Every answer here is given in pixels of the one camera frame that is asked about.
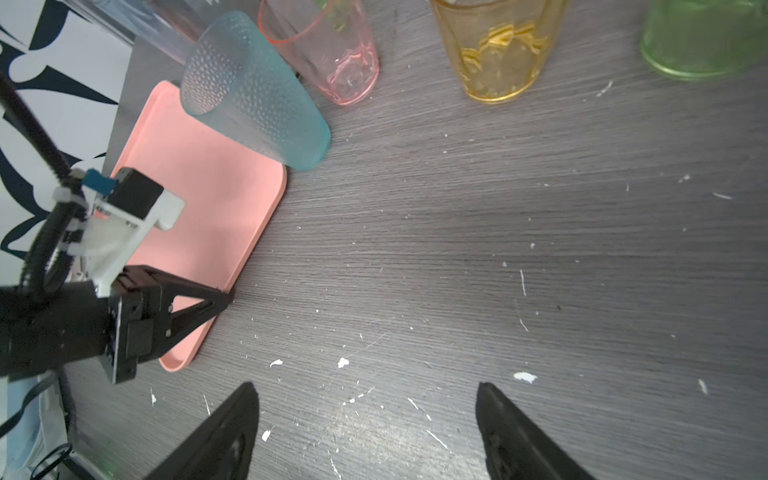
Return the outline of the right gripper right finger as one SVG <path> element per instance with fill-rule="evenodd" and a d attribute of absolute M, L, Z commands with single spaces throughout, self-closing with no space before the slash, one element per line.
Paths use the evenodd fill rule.
<path fill-rule="evenodd" d="M 492 479 L 594 479 L 494 384 L 479 384 L 475 415 Z"/>

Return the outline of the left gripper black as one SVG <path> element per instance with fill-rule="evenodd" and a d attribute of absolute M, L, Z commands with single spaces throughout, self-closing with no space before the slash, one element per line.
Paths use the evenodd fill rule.
<path fill-rule="evenodd" d="M 18 380 L 100 357 L 111 381 L 136 375 L 232 303 L 230 293 L 162 270 L 129 266 L 106 297 L 91 281 L 65 284 L 42 303 L 1 289 L 1 375 Z"/>

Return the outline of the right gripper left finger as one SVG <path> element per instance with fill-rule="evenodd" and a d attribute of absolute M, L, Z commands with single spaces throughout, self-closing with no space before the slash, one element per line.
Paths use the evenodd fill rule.
<path fill-rule="evenodd" d="M 244 382 L 147 477 L 246 479 L 258 424 L 259 397 Z"/>

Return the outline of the pink plastic tray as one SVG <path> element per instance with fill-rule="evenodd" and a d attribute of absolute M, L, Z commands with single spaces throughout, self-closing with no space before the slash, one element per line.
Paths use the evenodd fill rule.
<path fill-rule="evenodd" d="M 167 231 L 153 229 L 124 269 L 153 267 L 233 297 L 283 196 L 286 168 L 188 115 L 179 89 L 167 81 L 152 90 L 113 177 L 123 167 L 140 171 L 186 202 L 176 224 Z M 171 372 L 185 368 L 222 313 L 149 361 Z"/>

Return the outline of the blue-grey tall glass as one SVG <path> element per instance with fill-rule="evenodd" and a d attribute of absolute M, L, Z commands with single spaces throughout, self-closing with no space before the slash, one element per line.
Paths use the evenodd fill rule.
<path fill-rule="evenodd" d="M 133 44 L 141 39 L 184 64 L 204 31 L 219 17 L 241 11 L 251 19 L 259 3 L 249 0 L 83 0 L 67 6 Z"/>

